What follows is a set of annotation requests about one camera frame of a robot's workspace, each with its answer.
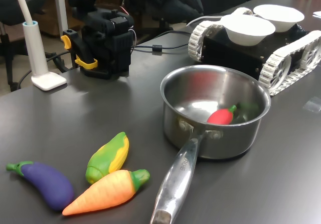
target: saucepan handle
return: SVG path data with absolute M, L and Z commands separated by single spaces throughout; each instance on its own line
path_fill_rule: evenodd
M 191 184 L 200 142 L 204 135 L 191 133 L 175 157 L 157 194 L 150 224 L 172 224 Z

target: purple eggplant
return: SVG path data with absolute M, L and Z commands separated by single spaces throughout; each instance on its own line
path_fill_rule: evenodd
M 73 201 L 74 190 L 70 181 L 53 167 L 39 162 L 22 161 L 7 164 L 7 170 L 14 170 L 30 181 L 53 210 L 63 210 Z

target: lamp base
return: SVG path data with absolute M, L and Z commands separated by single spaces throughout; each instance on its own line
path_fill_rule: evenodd
M 67 83 L 67 80 L 64 77 L 54 72 L 32 76 L 31 81 L 36 87 L 43 91 L 48 91 Z

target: white track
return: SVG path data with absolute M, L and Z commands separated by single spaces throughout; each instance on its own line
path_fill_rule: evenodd
M 233 14 L 253 14 L 247 8 L 238 8 Z M 203 21 L 194 30 L 189 40 L 188 51 L 191 58 L 202 60 L 203 39 L 223 29 L 221 21 Z M 304 50 L 300 68 L 289 72 L 291 55 Z M 313 71 L 321 60 L 321 31 L 308 35 L 277 49 L 263 65 L 259 82 L 269 90 L 271 96 L 291 86 Z

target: saucepan rim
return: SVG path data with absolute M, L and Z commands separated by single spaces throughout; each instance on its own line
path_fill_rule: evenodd
M 234 72 L 234 73 L 237 73 L 253 82 L 255 82 L 258 86 L 258 88 L 263 92 L 263 95 L 264 95 L 264 98 L 266 100 L 266 106 L 265 106 L 265 109 L 264 111 L 256 118 L 250 120 L 250 121 L 247 121 L 247 122 L 244 122 L 244 123 L 240 123 L 240 124 L 233 124 L 233 125 L 215 125 L 215 124 L 210 124 L 210 123 L 207 123 L 207 122 L 203 122 L 203 121 L 198 121 L 198 120 L 194 120 L 192 118 L 190 118 L 189 116 L 179 112 L 176 108 L 174 108 L 166 99 L 165 97 L 165 93 L 164 93 L 164 90 L 165 90 L 165 86 L 167 84 L 167 82 L 173 78 L 174 76 L 178 75 L 179 73 L 185 71 L 186 69 L 190 69 L 190 68 L 196 68 L 196 69 L 214 69 L 214 70 L 217 70 L 217 71 L 230 71 L 230 72 Z M 231 69 L 231 68 L 228 68 L 228 67 L 220 67 L 220 66 L 214 66 L 214 65 L 193 65 L 193 66 L 187 66 L 187 67 L 182 67 L 182 68 L 179 68 L 179 69 L 176 69 L 172 72 L 170 72 L 169 74 L 166 75 L 166 77 L 162 80 L 161 84 L 160 84 L 160 93 L 162 95 L 162 98 L 164 100 L 164 102 L 167 104 L 167 106 L 169 106 L 174 112 L 176 112 L 177 114 L 179 114 L 180 116 L 183 116 L 184 118 L 188 119 L 188 120 L 191 120 L 193 122 L 196 122 L 198 124 L 202 124 L 202 125 L 206 125 L 206 126 L 219 126 L 219 127 L 236 127 L 236 126 L 242 126 L 242 125 L 248 125 L 250 123 L 253 123 L 255 121 L 258 121 L 259 119 L 261 119 L 262 117 L 264 117 L 266 115 L 266 113 L 269 111 L 270 107 L 271 107 L 271 97 L 270 97 L 270 94 L 268 92 L 268 90 L 266 88 L 264 88 L 255 78 L 243 73 L 243 72 L 240 72 L 238 70 L 235 70 L 235 69 Z

